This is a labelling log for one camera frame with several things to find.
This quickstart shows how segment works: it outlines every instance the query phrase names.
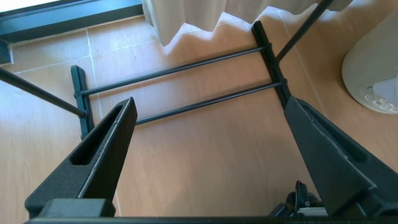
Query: beige curtain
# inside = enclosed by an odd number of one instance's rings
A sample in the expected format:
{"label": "beige curtain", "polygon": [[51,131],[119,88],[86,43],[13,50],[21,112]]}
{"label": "beige curtain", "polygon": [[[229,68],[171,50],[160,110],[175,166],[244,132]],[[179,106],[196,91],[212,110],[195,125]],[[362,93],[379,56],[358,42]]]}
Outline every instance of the beige curtain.
{"label": "beige curtain", "polygon": [[[321,0],[143,0],[145,19],[155,27],[160,43],[170,43],[184,22],[206,31],[213,31],[222,12],[227,12],[248,23],[273,6],[300,14]],[[340,11],[352,0],[337,0],[329,10]]]}

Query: white trash bin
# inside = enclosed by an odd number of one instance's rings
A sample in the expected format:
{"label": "white trash bin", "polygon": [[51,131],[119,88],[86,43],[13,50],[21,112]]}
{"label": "white trash bin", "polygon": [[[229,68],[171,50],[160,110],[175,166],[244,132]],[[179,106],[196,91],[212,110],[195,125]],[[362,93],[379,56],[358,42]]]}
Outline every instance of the white trash bin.
{"label": "white trash bin", "polygon": [[343,81],[353,98],[377,112],[398,114],[398,12],[347,53]]}

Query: metal rod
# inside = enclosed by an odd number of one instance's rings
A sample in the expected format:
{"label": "metal rod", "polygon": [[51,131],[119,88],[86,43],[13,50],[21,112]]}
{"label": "metal rod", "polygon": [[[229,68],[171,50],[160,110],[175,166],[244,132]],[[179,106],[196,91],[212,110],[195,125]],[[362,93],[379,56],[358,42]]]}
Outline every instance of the metal rod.
{"label": "metal rod", "polygon": [[160,113],[160,114],[156,114],[156,115],[149,116],[149,117],[146,117],[146,118],[138,119],[136,125],[148,123],[150,121],[155,121],[155,120],[161,119],[161,118],[166,118],[168,116],[172,116],[172,115],[176,115],[176,114],[183,113],[183,112],[186,112],[186,111],[198,109],[198,108],[201,108],[201,107],[204,107],[204,106],[212,105],[212,104],[219,103],[219,102],[222,102],[222,101],[225,101],[225,100],[230,100],[230,99],[233,99],[233,98],[236,98],[236,97],[239,97],[239,96],[244,96],[244,95],[247,95],[247,94],[250,94],[250,93],[255,93],[257,91],[266,90],[268,88],[277,87],[279,85],[281,85],[281,83],[267,83],[267,84],[260,85],[260,86],[257,86],[257,87],[248,88],[246,90],[237,91],[236,93],[231,93],[231,94],[228,94],[228,95],[225,95],[225,96],[219,96],[219,97],[216,97],[216,98],[213,98],[213,99],[210,99],[210,100],[205,100],[205,101],[202,101],[202,102],[199,102],[199,103],[194,103],[192,105],[183,106],[183,107],[178,108],[178,109],[174,109],[174,110],[166,111],[164,113]]}
{"label": "metal rod", "polygon": [[85,117],[86,116],[86,111],[81,110],[77,108],[76,106],[71,105],[70,103],[67,103],[66,101],[61,100],[60,98],[52,95],[51,93],[42,90],[41,88],[31,84],[30,82],[14,75],[11,72],[8,72],[7,70],[0,68],[0,80],[13,85],[15,87],[20,88],[21,90],[24,90],[32,95],[35,95],[47,102],[50,102],[56,106],[61,107],[62,109],[65,109],[71,113],[74,113],[78,115],[79,117]]}
{"label": "metal rod", "polygon": [[311,12],[310,16],[305,20],[305,22],[298,28],[297,32],[293,37],[287,42],[285,47],[276,56],[276,62],[279,63],[283,57],[289,52],[293,46],[303,37],[303,35],[308,31],[308,29],[317,21],[317,19],[322,15],[323,12],[330,6],[334,0],[323,0],[318,6]]}
{"label": "metal rod", "polygon": [[251,49],[247,49],[247,50],[242,50],[242,51],[239,51],[239,52],[234,52],[234,53],[230,53],[230,54],[226,54],[226,55],[222,55],[222,56],[217,56],[217,57],[213,57],[213,58],[210,58],[210,59],[201,60],[199,62],[193,62],[193,63],[189,63],[189,64],[186,64],[186,65],[181,65],[181,66],[178,66],[178,67],[175,67],[175,68],[169,68],[169,69],[166,69],[166,70],[163,70],[163,71],[154,72],[154,73],[151,73],[151,74],[148,74],[148,75],[143,75],[143,76],[136,77],[136,78],[130,78],[128,80],[124,80],[124,81],[121,81],[121,82],[116,82],[116,83],[112,83],[112,84],[109,84],[109,85],[100,86],[100,87],[97,87],[97,88],[92,88],[90,90],[82,91],[81,94],[83,96],[88,96],[88,95],[92,95],[92,94],[99,93],[99,92],[102,92],[102,91],[118,88],[118,87],[121,87],[121,86],[130,85],[130,84],[137,83],[137,82],[142,82],[142,81],[145,81],[145,80],[150,80],[151,78],[157,78],[157,77],[161,77],[161,76],[168,75],[168,74],[171,74],[171,73],[181,72],[181,71],[187,70],[189,68],[195,68],[195,67],[198,67],[198,66],[201,66],[201,65],[207,65],[209,63],[219,62],[219,61],[226,60],[226,59],[229,59],[229,58],[238,57],[238,56],[250,54],[250,53],[253,53],[253,52],[258,52],[258,51],[261,51],[262,49],[263,49],[263,47],[255,47],[255,48],[251,48]]}

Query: brown floor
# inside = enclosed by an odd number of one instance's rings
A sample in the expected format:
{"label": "brown floor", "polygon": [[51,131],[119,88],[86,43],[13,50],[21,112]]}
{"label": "brown floor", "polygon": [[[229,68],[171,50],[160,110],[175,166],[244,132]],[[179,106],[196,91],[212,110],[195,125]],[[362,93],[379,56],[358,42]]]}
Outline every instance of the brown floor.
{"label": "brown floor", "polygon": [[[341,80],[345,53],[398,1],[357,0],[327,12],[283,61],[292,93],[398,171],[398,116],[355,102]],[[269,7],[259,18],[278,52],[311,9]],[[70,67],[90,87],[255,46],[251,25],[224,15],[214,31],[183,26],[162,47],[142,17],[13,47],[4,68],[75,104]],[[133,96],[139,117],[269,82],[259,53],[91,97],[95,122]],[[24,199],[80,141],[78,119],[0,82],[0,219],[27,220]],[[274,90],[138,126],[114,199],[121,216],[266,215],[297,179],[316,192]]]}

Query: clothes drying rack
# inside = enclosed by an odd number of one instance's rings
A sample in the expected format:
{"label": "clothes drying rack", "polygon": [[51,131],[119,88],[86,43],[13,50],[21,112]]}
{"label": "clothes drying rack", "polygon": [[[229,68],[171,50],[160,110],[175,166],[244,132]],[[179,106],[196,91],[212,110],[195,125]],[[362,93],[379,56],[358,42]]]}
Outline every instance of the clothes drying rack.
{"label": "clothes drying rack", "polygon": [[121,82],[116,82],[104,86],[99,86],[96,88],[88,89],[86,84],[85,71],[74,65],[71,67],[72,81],[74,87],[74,97],[76,98],[76,106],[73,106],[66,101],[52,95],[51,93],[29,83],[28,81],[18,77],[17,75],[0,68],[0,80],[16,86],[30,94],[38,96],[39,98],[48,101],[56,106],[61,107],[75,115],[80,119],[81,126],[81,138],[83,139],[93,128],[93,113],[91,110],[89,96],[95,93],[100,93],[102,91],[112,90],[114,88],[119,88],[125,85],[130,85],[133,83],[143,82],[150,80],[152,78],[162,77],[175,72],[181,72],[190,68],[195,68],[202,65],[207,65],[209,63],[219,62],[233,57],[238,57],[254,52],[260,52],[261,56],[266,64],[267,70],[271,77],[272,82],[263,85],[256,86],[254,88],[248,88],[245,90],[230,93],[224,96],[219,96],[210,100],[205,100],[199,103],[194,103],[192,105],[183,106],[174,110],[159,113],[153,116],[148,116],[146,118],[138,119],[137,125],[155,121],[157,119],[166,118],[175,114],[183,113],[186,111],[194,110],[204,106],[219,103],[225,100],[233,99],[239,96],[247,95],[250,93],[255,93],[257,91],[266,90],[268,88],[275,88],[282,107],[285,108],[287,100],[291,96],[290,90],[287,86],[287,80],[284,78],[282,71],[279,67],[279,62],[286,56],[286,54],[293,48],[293,46],[301,39],[301,37],[308,31],[308,29],[314,24],[315,21],[322,15],[322,13],[330,6],[333,0],[323,0],[318,4],[318,6],[309,15],[306,21],[301,25],[298,31],[293,35],[293,37],[286,43],[283,49],[275,56],[272,51],[272,45],[269,42],[264,28],[260,21],[257,21],[252,26],[252,34],[257,42],[257,47],[242,50],[239,52],[234,52],[226,55],[221,55],[218,57],[209,58],[206,60],[201,60],[199,62],[193,62],[186,65],[181,65],[175,68],[169,68],[159,72],[154,72],[148,75],[143,75],[136,78],[130,78]]}

